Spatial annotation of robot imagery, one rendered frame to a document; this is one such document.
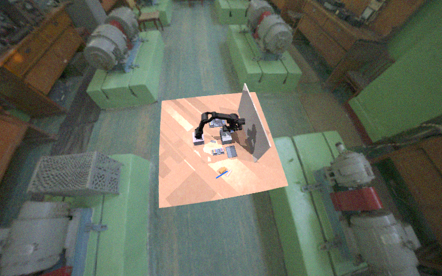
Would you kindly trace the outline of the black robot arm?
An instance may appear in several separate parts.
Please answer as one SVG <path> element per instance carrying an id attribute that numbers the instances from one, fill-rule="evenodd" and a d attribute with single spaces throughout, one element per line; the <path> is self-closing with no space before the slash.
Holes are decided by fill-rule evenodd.
<path id="1" fill-rule="evenodd" d="M 212 117 L 210 117 L 209 119 L 208 119 L 208 114 L 212 115 Z M 233 127 L 236 126 L 236 124 L 245 125 L 245 118 L 239 118 L 239 116 L 236 113 L 224 114 L 217 112 L 204 112 L 201 114 L 201 121 L 199 123 L 199 126 L 196 129 L 194 129 L 195 138 L 201 139 L 203 135 L 204 125 L 216 118 L 227 120 L 227 123 Z"/>

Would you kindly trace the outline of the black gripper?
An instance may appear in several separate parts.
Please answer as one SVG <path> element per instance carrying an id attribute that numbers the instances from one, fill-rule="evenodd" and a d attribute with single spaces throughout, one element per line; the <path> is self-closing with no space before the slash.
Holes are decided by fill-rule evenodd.
<path id="1" fill-rule="evenodd" d="M 230 130 L 234 130 L 234 132 L 237 130 L 242 130 L 242 125 L 238 125 L 238 124 L 236 126 L 223 125 L 222 127 L 223 127 L 224 132 L 227 132 L 227 131 L 230 132 Z"/>

